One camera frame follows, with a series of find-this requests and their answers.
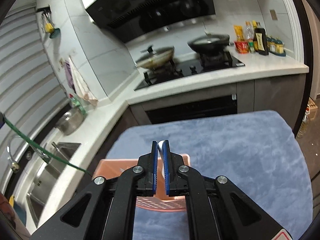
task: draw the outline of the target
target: blue towel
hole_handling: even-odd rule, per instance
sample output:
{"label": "blue towel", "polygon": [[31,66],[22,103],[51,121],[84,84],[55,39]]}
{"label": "blue towel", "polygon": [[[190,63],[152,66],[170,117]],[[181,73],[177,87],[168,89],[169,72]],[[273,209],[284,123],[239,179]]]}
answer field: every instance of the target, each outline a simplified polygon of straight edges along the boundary
{"label": "blue towel", "polygon": [[[106,158],[133,158],[151,151],[153,140],[169,140],[170,150],[189,154],[202,175],[225,175],[299,239],[312,222],[308,168],[291,128],[274,111],[132,127]],[[185,212],[137,208],[133,239],[188,239]]]}

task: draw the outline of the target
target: faucet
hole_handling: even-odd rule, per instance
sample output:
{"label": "faucet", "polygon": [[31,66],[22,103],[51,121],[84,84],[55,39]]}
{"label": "faucet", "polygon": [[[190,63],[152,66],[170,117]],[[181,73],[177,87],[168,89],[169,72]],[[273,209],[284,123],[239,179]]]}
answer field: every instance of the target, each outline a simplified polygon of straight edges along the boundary
{"label": "faucet", "polygon": [[[7,145],[7,152],[8,152],[8,161],[9,161],[9,165],[10,165],[10,169],[13,171],[13,173],[17,173],[20,170],[20,166],[19,164],[14,160],[14,158],[12,157],[10,148],[11,148],[11,142],[14,138],[16,137],[20,137],[20,135],[14,134],[10,137],[8,145]],[[50,158],[43,152],[39,152],[38,149],[36,149],[34,146],[30,145],[30,147],[35,151],[36,154],[38,154],[40,156],[41,159],[43,159],[46,163],[49,163]]]}

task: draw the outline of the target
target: pan lid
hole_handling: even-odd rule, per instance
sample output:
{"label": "pan lid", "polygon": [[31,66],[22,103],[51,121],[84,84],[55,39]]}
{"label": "pan lid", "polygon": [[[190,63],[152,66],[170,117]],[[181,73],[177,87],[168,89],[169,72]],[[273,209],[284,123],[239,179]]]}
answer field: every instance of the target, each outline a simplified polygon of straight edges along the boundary
{"label": "pan lid", "polygon": [[210,43],[220,43],[225,41],[229,42],[229,39],[230,36],[227,34],[208,34],[206,36],[196,38],[195,40],[188,42],[188,44],[204,45]]}
{"label": "pan lid", "polygon": [[165,48],[159,48],[157,50],[153,50],[152,48],[153,45],[149,46],[146,50],[143,50],[141,52],[148,52],[146,55],[140,57],[136,63],[139,63],[143,60],[152,58],[152,57],[157,57],[157,56],[162,56],[163,54],[166,53],[172,53],[174,51],[174,47],[165,47]]}

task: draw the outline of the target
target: warning label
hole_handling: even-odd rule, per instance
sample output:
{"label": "warning label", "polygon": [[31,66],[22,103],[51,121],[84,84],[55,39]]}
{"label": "warning label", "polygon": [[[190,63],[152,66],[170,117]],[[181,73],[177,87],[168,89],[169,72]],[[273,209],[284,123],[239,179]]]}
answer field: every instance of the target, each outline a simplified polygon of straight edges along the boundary
{"label": "warning label", "polygon": [[272,240],[292,240],[285,229],[282,229]]}

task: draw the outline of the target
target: stainless steel sink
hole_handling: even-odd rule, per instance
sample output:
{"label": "stainless steel sink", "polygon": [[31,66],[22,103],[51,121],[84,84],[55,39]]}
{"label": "stainless steel sink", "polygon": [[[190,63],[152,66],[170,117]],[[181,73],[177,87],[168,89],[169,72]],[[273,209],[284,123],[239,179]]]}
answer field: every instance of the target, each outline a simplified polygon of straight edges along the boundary
{"label": "stainless steel sink", "polygon": [[[80,143],[58,143],[60,150],[54,149],[51,152],[55,156],[69,161],[80,145]],[[65,166],[66,164],[51,159],[48,164],[44,162],[36,173],[27,193],[27,204],[36,226],[38,226],[42,210],[48,200],[50,192]]]}

